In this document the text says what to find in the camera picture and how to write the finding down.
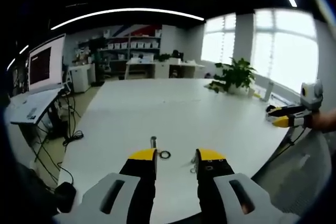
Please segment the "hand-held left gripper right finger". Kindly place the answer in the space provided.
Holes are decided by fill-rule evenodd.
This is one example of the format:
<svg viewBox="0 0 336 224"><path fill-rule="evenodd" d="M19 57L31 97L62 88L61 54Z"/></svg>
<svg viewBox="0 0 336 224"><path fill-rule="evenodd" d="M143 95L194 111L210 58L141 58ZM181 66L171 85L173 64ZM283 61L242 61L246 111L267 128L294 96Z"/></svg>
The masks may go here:
<svg viewBox="0 0 336 224"><path fill-rule="evenodd" d="M299 216L276 208L252 179L235 173L222 154L195 152L197 196L202 223L297 223Z"/></svg>

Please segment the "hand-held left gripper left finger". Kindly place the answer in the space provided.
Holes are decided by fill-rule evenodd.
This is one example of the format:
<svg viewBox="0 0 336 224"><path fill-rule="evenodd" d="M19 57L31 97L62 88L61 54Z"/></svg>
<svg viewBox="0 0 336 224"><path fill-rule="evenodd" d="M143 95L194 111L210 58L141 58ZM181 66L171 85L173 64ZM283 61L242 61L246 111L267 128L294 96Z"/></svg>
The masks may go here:
<svg viewBox="0 0 336 224"><path fill-rule="evenodd" d="M149 223L155 198L157 149L133 153L118 173L110 173L55 223Z"/></svg>

